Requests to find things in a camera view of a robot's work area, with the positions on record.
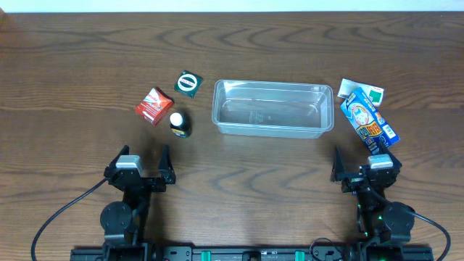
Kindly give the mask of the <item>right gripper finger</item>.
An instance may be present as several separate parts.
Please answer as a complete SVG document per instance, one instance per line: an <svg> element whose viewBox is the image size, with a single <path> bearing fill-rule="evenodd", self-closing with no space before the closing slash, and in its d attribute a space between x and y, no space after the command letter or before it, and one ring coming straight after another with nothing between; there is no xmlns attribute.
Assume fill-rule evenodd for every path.
<svg viewBox="0 0 464 261"><path fill-rule="evenodd" d="M391 163L392 167L401 167L402 163L390 152L389 148L387 145L384 143L380 143L379 145L379 155L384 155L385 157L388 156Z"/></svg>
<svg viewBox="0 0 464 261"><path fill-rule="evenodd" d="M333 167L332 167L331 174L338 175L344 172L345 172L345 166L344 166L344 161L342 159L340 149L337 146L335 146L334 161L333 161Z"/></svg>

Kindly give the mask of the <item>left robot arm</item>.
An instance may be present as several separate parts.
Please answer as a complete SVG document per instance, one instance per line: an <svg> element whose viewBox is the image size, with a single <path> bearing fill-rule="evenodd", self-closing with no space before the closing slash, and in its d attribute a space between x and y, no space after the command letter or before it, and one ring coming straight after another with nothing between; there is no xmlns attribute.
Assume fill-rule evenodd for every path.
<svg viewBox="0 0 464 261"><path fill-rule="evenodd" d="M104 229L103 260L161 260L162 254L153 243L144 241L151 195L166 191L176 182L170 160L169 146L165 145L158 164L159 177L144 178L138 155L129 154L125 145L106 166L104 177L108 184L123 192L123 199L108 204L101 212Z"/></svg>

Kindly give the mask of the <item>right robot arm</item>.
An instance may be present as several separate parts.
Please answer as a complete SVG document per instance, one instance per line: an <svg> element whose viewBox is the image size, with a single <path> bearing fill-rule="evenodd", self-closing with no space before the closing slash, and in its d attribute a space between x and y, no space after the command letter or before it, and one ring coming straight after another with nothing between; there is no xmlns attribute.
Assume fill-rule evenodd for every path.
<svg viewBox="0 0 464 261"><path fill-rule="evenodd" d="M340 182L341 191L357 197L357 227L366 240L348 246L341 254L343 260L403 260L402 245L411 240L414 217L411 207L386 199L384 190L393 185L402 163L380 146L377 155L356 172L345 168L339 148L334 150L331 181Z"/></svg>

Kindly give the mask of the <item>white green medicine sachet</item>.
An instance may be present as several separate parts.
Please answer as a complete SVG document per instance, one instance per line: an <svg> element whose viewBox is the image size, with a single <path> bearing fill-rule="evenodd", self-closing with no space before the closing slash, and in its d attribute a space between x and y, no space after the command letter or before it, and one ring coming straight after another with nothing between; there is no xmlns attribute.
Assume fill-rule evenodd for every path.
<svg viewBox="0 0 464 261"><path fill-rule="evenodd" d="M384 98L384 89L368 85L365 83L358 83L353 80L343 78L341 80L339 92L337 96L339 98L347 99L349 95L356 89L361 88L363 92L369 97L375 107L379 107Z"/></svg>

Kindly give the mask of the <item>red Panadol box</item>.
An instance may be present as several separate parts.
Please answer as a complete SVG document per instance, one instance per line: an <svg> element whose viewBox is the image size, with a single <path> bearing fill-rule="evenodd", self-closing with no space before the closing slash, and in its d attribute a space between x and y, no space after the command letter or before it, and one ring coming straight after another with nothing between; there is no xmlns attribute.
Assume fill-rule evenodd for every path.
<svg viewBox="0 0 464 261"><path fill-rule="evenodd" d="M153 88L138 104L134 111L146 121L155 126L174 105L174 101L160 88Z"/></svg>

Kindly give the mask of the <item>blue fever patch box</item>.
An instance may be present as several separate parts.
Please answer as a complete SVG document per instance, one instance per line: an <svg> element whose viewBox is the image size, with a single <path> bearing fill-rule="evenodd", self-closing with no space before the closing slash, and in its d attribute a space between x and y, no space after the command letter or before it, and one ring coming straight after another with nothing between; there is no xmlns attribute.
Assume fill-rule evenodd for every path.
<svg viewBox="0 0 464 261"><path fill-rule="evenodd" d="M361 88L341 104L341 110L371 154L379 153L380 143L392 146L400 137Z"/></svg>

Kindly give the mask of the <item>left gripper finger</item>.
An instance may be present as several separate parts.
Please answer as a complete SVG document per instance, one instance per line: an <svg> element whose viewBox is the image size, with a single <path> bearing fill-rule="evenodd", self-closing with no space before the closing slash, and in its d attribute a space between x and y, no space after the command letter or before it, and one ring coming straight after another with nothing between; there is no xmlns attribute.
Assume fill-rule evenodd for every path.
<svg viewBox="0 0 464 261"><path fill-rule="evenodd" d="M128 155L130 151L130 147L128 145L125 145L118 155L108 164L108 167L116 167L116 163L119 160L119 158L123 155Z"/></svg>
<svg viewBox="0 0 464 261"><path fill-rule="evenodd" d="M170 160L170 147L168 145L163 146L162 154L158 164L158 172L163 178L174 177L174 169Z"/></svg>

